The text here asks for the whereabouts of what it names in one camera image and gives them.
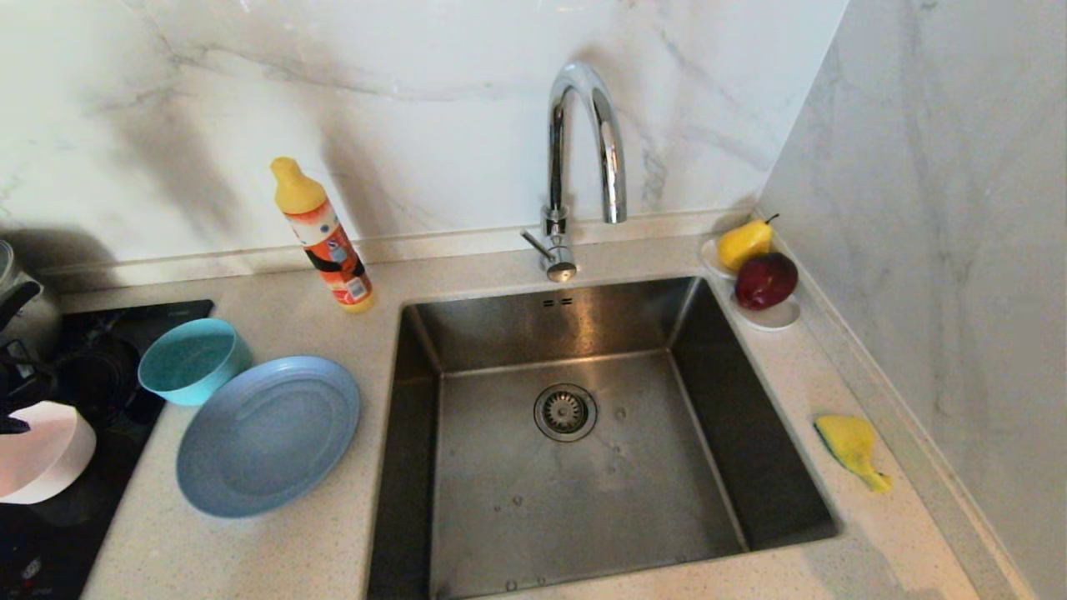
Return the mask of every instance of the stainless steel sink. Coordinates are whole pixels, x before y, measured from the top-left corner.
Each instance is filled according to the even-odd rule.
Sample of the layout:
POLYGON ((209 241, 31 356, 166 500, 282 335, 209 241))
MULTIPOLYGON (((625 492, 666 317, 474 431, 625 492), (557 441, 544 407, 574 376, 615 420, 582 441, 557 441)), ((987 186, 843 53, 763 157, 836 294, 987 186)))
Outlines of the stainless steel sink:
POLYGON ((835 534, 702 279, 403 310, 370 598, 469 598, 835 534))

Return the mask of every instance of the marble wall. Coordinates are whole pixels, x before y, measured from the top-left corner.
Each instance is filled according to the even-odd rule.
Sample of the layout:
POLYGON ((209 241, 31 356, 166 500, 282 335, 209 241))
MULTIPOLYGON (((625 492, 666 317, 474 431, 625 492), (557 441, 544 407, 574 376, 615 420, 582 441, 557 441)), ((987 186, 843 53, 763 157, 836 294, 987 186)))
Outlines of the marble wall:
POLYGON ((573 58, 615 96, 632 215, 750 204, 845 4, 0 0, 0 227, 52 267, 291 244, 283 154, 357 238, 534 223, 573 58))
POLYGON ((1061 0, 853 0, 761 199, 1041 598, 1065 594, 1061 0))

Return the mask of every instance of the faucet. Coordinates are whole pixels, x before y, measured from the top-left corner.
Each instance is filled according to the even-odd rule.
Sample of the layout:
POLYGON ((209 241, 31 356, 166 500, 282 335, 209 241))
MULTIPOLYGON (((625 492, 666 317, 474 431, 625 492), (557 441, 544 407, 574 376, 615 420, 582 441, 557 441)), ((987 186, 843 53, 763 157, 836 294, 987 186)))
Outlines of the faucet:
POLYGON ((563 204, 563 124, 568 92, 578 95, 593 125, 600 158, 604 222, 615 224, 626 220, 622 138, 607 85, 588 64, 577 61, 568 63, 552 84, 548 102, 548 204, 541 209, 544 241, 538 241, 529 232, 522 232, 523 238, 541 253, 541 267, 555 282, 566 282, 578 270, 567 235, 569 211, 563 204))

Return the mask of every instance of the yellow sponge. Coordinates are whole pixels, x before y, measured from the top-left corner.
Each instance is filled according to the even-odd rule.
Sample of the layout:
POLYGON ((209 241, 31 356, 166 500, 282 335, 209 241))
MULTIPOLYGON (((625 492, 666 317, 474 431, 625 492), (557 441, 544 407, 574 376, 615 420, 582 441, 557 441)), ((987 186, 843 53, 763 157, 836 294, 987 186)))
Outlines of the yellow sponge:
POLYGON ((825 414, 815 419, 815 429, 826 447, 841 464, 859 475, 872 491, 892 489, 889 475, 878 473, 871 464, 874 453, 874 427, 858 416, 825 414))

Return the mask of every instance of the small white dish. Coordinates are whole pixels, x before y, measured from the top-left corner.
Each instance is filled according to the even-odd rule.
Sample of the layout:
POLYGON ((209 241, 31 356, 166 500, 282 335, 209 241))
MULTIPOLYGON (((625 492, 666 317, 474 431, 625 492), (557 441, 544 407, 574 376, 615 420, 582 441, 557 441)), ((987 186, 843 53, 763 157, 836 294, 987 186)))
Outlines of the small white dish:
POLYGON ((800 318, 800 302, 792 294, 785 300, 763 311, 743 307, 733 294, 730 295, 730 304, 750 327, 760 331, 781 331, 800 318))
POLYGON ((737 281, 737 273, 731 271, 719 260, 719 237, 715 236, 700 247, 700 260, 713 273, 727 281, 737 281))

